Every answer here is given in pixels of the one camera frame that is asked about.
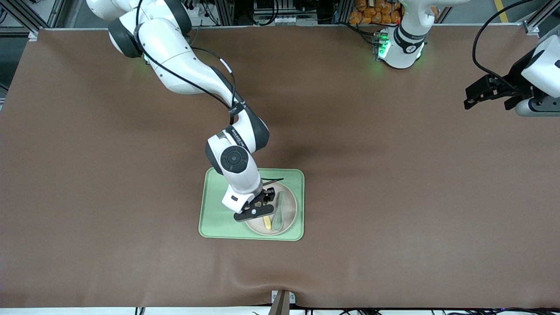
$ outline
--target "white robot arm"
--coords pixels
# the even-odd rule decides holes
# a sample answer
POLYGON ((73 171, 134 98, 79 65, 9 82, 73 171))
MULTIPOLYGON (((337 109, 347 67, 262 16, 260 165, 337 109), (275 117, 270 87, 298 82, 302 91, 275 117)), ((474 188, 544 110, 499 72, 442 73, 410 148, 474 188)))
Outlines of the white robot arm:
MULTIPOLYGON (((109 10, 100 8, 108 5, 102 5, 100 1, 115 6, 115 0, 97 0, 92 11, 114 16, 108 13, 109 10)), ((274 207, 268 204, 274 200, 274 189, 263 188, 251 156, 267 145, 268 128, 232 89, 223 74, 201 62, 194 54, 185 40, 191 29, 186 8, 177 0, 146 0, 141 4, 131 1, 130 5, 134 7, 131 11, 109 25, 113 45, 127 57, 137 58, 145 54, 157 77, 172 92, 218 95, 228 106, 230 117, 238 117, 235 123, 210 137, 206 143, 207 158, 229 183, 222 203, 235 212, 236 221, 274 213, 274 207), (141 10, 137 17, 138 6, 141 10)), ((231 73, 229 66, 220 60, 231 73)))
POLYGON ((469 0, 401 0, 405 8, 398 26, 390 26, 381 31, 384 41, 376 48, 378 59, 397 69, 412 66, 420 57, 424 40, 435 21, 431 6, 451 7, 467 3, 469 0))

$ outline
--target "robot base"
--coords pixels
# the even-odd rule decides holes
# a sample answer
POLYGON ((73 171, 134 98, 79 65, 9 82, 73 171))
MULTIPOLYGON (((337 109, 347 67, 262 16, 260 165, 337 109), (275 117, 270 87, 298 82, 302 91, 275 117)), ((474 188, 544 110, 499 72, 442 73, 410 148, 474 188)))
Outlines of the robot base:
POLYGON ((378 47, 374 47, 374 55, 376 60, 384 61, 389 66, 396 69, 405 69, 414 64, 420 58, 422 48, 416 49, 413 53, 404 53, 403 49, 395 43, 396 26, 387 27, 374 35, 374 43, 379 43, 378 47))
POLYGON ((284 178, 279 182, 263 187, 264 189, 272 187, 276 192, 276 197, 270 204, 277 207, 277 209, 274 216, 270 217, 270 219, 274 225, 276 217, 277 230, 274 231, 274 227, 272 230, 267 230, 264 226, 263 217, 241 223, 236 222, 234 220, 234 212, 221 202, 228 182, 224 176, 219 175, 214 168, 211 168, 206 172, 204 180, 202 207, 198 225, 198 231, 203 237, 291 241, 299 240, 303 237, 305 204, 305 178, 303 173, 296 169, 259 169, 259 173, 263 178, 284 178), (279 209, 281 209, 282 216, 280 218, 277 217, 279 209), (278 225, 279 219, 282 222, 281 226, 278 225), (266 232, 259 234, 253 231, 252 226, 254 224, 260 224, 266 232))

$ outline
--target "round black button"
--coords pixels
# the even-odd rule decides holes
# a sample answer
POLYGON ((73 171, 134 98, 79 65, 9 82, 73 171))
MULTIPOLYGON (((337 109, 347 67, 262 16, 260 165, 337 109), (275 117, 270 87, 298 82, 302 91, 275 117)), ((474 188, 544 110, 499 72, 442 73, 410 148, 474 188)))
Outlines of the round black button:
POLYGON ((237 163, 239 163, 241 161, 241 155, 235 151, 231 151, 228 155, 227 155, 227 161, 228 163, 230 163, 231 165, 235 165, 237 163))
POLYGON ((246 168, 247 168, 247 163, 246 162, 241 162, 237 165, 232 165, 231 171, 239 174, 239 173, 243 172, 246 168))
POLYGON ((227 157, 225 157, 225 156, 222 156, 220 158, 220 162, 222 163, 222 166, 226 169, 231 167, 230 163, 227 161, 227 157))
POLYGON ((235 151, 238 152, 241 155, 241 159, 242 160, 247 160, 249 158, 247 151, 245 149, 243 149, 242 147, 238 146, 235 148, 235 151))

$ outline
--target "beige plate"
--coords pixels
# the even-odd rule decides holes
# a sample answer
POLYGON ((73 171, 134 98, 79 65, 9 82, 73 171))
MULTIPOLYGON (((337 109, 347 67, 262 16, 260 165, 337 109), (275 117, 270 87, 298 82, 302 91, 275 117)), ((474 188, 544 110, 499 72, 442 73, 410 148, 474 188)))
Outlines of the beige plate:
MULTIPOLYGON (((264 219, 262 217, 258 217, 256 219, 248 220, 245 222, 251 230, 260 235, 274 236, 285 232, 290 228, 290 226, 292 226, 293 222, 296 220, 297 202, 296 197, 294 197, 292 191, 290 191, 286 186, 276 182, 266 186, 266 188, 269 187, 274 188, 277 196, 279 195, 279 192, 282 192, 281 194, 283 195, 281 197, 282 208, 276 209, 276 213, 278 211, 282 211, 282 228, 280 228, 278 231, 267 230, 264 226, 264 219)), ((274 207, 277 207, 278 200, 275 199, 272 204, 274 205, 274 207)), ((274 216, 276 215, 276 213, 270 216, 271 221, 274 221, 274 216)))

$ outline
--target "metal frame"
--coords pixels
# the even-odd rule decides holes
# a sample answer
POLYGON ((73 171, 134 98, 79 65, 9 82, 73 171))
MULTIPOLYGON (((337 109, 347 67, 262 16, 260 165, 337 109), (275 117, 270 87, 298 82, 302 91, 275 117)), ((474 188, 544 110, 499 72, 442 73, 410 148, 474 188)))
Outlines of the metal frame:
POLYGON ((234 24, 234 7, 229 0, 216 0, 216 10, 221 26, 232 26, 234 24))
POLYGON ((334 14, 336 22, 348 22, 350 18, 350 13, 354 10, 354 1, 352 0, 340 0, 338 3, 338 9, 334 14))
POLYGON ((8 94, 8 87, 2 83, 0 83, 0 92, 4 94, 8 94))
POLYGON ((560 8, 560 0, 548 0, 540 9, 536 10, 528 20, 523 22, 527 35, 538 35, 539 25, 558 8, 560 8))
POLYGON ((65 0, 55 0, 53 8, 45 21, 33 8, 23 0, 0 0, 0 5, 21 27, 0 27, 3 37, 27 37, 29 33, 37 35, 40 29, 55 27, 60 18, 60 9, 65 0))
POLYGON ((452 9, 453 7, 445 7, 443 10, 441 10, 439 17, 437 18, 437 21, 435 21, 435 24, 443 23, 445 19, 448 17, 452 9))

